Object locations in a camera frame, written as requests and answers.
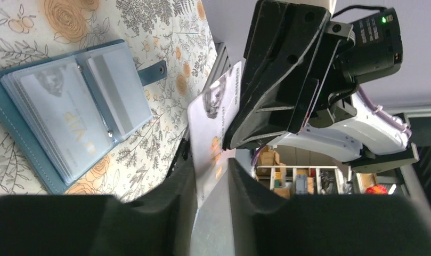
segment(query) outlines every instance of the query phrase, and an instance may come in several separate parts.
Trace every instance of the cable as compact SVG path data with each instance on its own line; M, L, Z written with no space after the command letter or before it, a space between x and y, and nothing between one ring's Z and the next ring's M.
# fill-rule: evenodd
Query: cable
M384 6L368 6L368 5L351 5L348 7L345 7L344 9L336 12L335 14L333 14L332 18L335 18L341 14L343 14L346 11L352 10L352 9L362 9L362 10L369 10L369 11L384 11L387 10L388 8L384 7Z

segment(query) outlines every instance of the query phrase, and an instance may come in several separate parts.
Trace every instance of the table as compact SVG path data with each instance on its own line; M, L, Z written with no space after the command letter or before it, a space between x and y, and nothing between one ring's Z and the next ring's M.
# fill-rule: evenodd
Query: table
M200 0L0 0L0 69L124 39L137 69L166 60L145 87L153 119L104 156L67 194L131 201L159 185L187 126L186 108L216 59ZM0 123L0 195L46 194Z

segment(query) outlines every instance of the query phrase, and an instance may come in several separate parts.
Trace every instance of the stitching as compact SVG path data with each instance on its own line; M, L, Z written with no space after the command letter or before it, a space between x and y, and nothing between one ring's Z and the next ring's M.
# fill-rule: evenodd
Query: stitching
M0 107L0 111L2 112L2 114L4 115L5 119L10 123L11 127L13 127L13 129L16 131L16 134L21 138L22 143L24 143L24 145L27 147L27 149L29 150L30 154L32 155L32 157L35 159L36 164L38 165L38 167L41 169L42 173L44 174L44 176L46 176L46 179L48 180L48 182L52 185L52 187L54 188L54 190L57 193L61 193L63 191L62 190L57 190L56 187L54 186L54 184L51 182L51 180L49 179L49 177L47 176L46 172L44 171L44 169L41 167L41 164L38 162L38 159L36 159L35 155L33 154L33 152L31 151L30 147L26 144L26 142L24 141L24 138L22 137L22 135L19 133L18 129L16 129L16 127L14 127L13 123L10 121L10 119L8 118L8 116L5 114L4 110Z

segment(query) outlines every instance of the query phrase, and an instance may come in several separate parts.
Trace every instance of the orange object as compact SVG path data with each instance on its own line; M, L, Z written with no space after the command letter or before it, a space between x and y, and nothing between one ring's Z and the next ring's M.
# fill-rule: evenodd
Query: orange object
M387 195L388 190L386 190L385 187L382 185L375 185L372 187L369 187L365 191L366 194L375 194L375 195Z

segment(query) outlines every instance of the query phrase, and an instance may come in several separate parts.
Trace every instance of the blurry black object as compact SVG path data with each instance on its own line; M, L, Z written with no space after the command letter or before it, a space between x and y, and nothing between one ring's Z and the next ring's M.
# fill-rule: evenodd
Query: blurry black object
M431 255L431 229L400 196L301 195L284 199L229 160L236 256Z
M257 148L307 122L322 128L355 116L349 96L360 83L391 75L402 62L396 12L380 10L344 24L330 21L322 7L259 0L240 111L223 147Z
M0 255L189 255L192 161L146 195L0 197Z

